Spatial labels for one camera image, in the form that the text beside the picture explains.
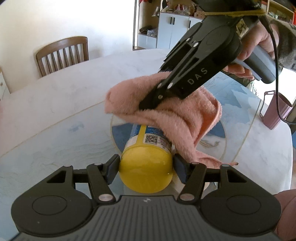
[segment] pink fabric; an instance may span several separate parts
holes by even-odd
[[[167,98],[154,110],[139,110],[139,103],[168,75],[161,72],[115,85],[106,95],[105,112],[127,122],[159,128],[185,160],[219,168],[221,161],[195,149],[222,115],[221,104],[205,88],[200,87],[184,100]]]
[[[296,189],[280,192],[275,197],[282,208],[275,233],[283,241],[296,239]]]

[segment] bottle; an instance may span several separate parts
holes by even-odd
[[[173,177],[172,144],[160,129],[134,124],[119,164],[119,176],[130,189],[156,193]]]

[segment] marble table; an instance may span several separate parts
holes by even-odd
[[[0,241],[17,233],[13,201],[63,165],[75,169],[120,154],[131,123],[104,114],[104,95],[125,79],[158,71],[167,50],[141,50],[80,63],[38,80],[0,101]],[[259,117],[262,101],[219,73],[208,88],[221,102],[221,121],[197,149],[236,167],[272,194],[287,190],[292,176],[292,139],[280,123],[269,130]],[[116,197],[137,194],[117,176]],[[87,185],[77,189],[88,194]],[[168,186],[158,195],[176,194]]]

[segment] chair backrest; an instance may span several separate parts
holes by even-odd
[[[42,58],[44,58],[44,57],[45,57],[45,61],[46,61],[49,73],[66,68],[70,65],[74,65],[75,61],[74,61],[72,46],[74,46],[74,48],[75,48],[75,55],[77,58],[77,63],[80,63],[81,62],[80,61],[80,54],[79,54],[79,50],[78,50],[78,45],[80,45],[80,44],[82,44],[84,61],[87,61],[89,59],[89,50],[88,50],[88,44],[87,44],[87,37],[84,37],[84,36],[77,36],[77,37],[61,39],[61,40],[53,42],[53,43],[43,47],[41,50],[39,50],[36,54],[36,60],[37,60],[37,64],[38,64],[41,76],[46,75],[46,71],[45,71],[45,68],[43,65],[43,61],[42,61]],[[67,57],[66,48],[69,49],[69,55],[70,55],[70,60],[71,60],[70,65],[69,65],[69,61],[68,61],[68,57]],[[64,65],[62,62],[60,50],[63,50]],[[58,59],[58,65],[57,65],[57,62],[56,62],[55,56],[54,56],[55,52],[56,52],[57,59]],[[53,65],[53,68],[51,67],[51,63],[49,61],[48,55],[51,56],[51,63]]]

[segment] round table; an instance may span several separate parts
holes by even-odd
[[[167,53],[140,50],[83,62],[0,101],[0,240],[17,233],[10,208],[24,191],[63,165],[86,168],[121,153],[131,124],[104,113],[104,95],[120,81],[156,73]],[[269,130],[259,117],[262,101],[222,73],[205,87],[221,102],[223,114],[197,149],[224,162],[237,161],[235,168],[272,194],[289,189],[288,125]],[[116,197],[136,194],[118,175],[110,188]],[[77,189],[87,193],[88,188]],[[168,186],[158,193],[164,194],[176,191]]]

